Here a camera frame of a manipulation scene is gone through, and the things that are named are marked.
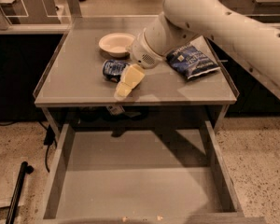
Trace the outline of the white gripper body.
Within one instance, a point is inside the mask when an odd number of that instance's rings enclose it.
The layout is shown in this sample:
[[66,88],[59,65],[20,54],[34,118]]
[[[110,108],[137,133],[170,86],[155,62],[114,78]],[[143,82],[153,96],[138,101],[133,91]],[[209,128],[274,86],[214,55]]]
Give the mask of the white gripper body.
[[143,33],[134,39],[129,46],[129,52],[131,59],[144,69],[152,69],[162,61],[162,57],[149,47]]

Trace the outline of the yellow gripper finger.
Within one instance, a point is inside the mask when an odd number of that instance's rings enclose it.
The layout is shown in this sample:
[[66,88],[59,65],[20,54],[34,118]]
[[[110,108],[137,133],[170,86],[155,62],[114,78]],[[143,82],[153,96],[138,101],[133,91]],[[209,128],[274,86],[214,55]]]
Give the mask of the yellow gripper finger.
[[144,77],[145,71],[140,65],[128,65],[121,74],[114,97],[118,100],[125,99]]

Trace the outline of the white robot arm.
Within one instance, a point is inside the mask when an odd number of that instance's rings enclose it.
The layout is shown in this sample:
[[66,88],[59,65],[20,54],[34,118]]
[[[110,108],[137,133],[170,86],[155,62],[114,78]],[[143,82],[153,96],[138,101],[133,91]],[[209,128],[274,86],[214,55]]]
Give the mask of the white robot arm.
[[171,49],[199,36],[212,40],[280,100],[280,30],[232,11],[218,0],[162,0],[162,13],[127,47],[153,68]]

